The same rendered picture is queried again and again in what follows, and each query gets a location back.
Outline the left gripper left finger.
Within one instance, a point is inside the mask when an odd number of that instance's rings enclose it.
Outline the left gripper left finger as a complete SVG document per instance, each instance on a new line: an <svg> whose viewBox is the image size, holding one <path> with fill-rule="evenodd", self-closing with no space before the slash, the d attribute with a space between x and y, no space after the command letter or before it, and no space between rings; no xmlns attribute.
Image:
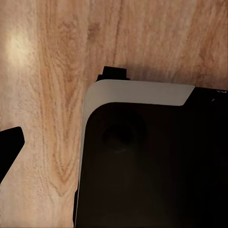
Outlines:
<svg viewBox="0 0 228 228"><path fill-rule="evenodd" d="M20 126L0 132L0 183L25 144Z"/></svg>

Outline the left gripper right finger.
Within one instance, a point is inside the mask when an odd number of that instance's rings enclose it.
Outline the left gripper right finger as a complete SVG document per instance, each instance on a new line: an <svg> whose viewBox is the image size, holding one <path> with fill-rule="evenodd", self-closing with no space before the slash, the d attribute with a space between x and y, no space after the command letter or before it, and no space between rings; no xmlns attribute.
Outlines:
<svg viewBox="0 0 228 228"><path fill-rule="evenodd" d="M214 134L213 143L228 164L228 128L218 126Z"/></svg>

